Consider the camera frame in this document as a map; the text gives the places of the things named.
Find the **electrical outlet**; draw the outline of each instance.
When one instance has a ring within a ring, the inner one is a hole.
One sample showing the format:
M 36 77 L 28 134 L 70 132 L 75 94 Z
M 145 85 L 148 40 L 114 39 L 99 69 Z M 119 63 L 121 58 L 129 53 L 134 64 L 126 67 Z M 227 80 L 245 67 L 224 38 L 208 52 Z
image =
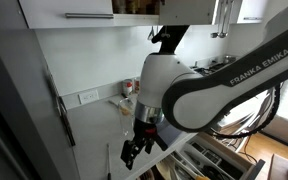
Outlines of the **electrical outlet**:
M 99 100 L 97 90 L 88 91 L 88 92 L 79 94 L 78 97 L 80 99 L 81 104 L 91 103 L 91 102 Z

